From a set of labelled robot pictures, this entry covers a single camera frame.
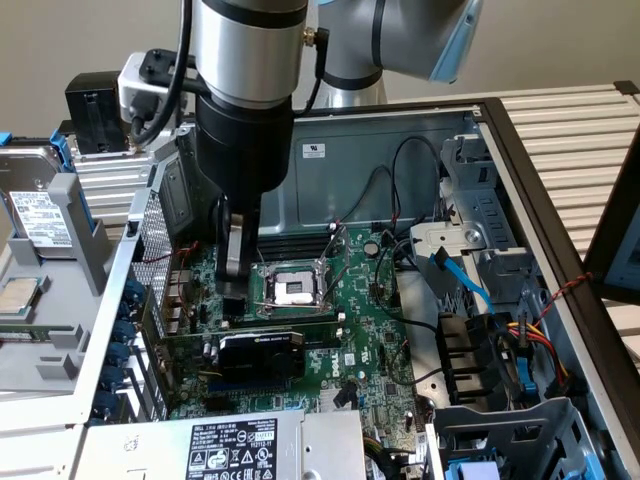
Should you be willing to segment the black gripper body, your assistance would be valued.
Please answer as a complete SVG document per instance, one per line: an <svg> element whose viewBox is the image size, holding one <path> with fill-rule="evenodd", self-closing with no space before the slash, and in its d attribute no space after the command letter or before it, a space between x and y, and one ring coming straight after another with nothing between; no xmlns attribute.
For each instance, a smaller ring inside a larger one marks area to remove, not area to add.
<svg viewBox="0 0 640 480"><path fill-rule="evenodd" d="M249 109L215 96L196 99L196 159L233 211L249 211L288 172L292 102Z"/></svg>

